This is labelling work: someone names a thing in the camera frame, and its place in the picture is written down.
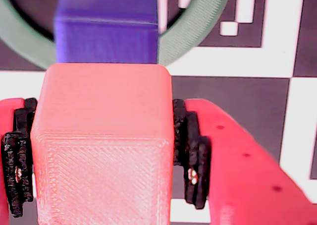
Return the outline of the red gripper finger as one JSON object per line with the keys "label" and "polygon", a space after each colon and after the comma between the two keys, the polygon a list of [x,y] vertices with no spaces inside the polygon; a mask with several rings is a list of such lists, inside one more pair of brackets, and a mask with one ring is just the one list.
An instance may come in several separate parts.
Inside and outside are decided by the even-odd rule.
{"label": "red gripper finger", "polygon": [[35,98],[0,102],[0,223],[9,213],[23,216],[23,203],[33,201],[30,132],[37,107]]}
{"label": "red gripper finger", "polygon": [[314,225],[317,210],[230,115],[204,99],[175,99],[174,164],[185,201],[209,205],[213,225]]}

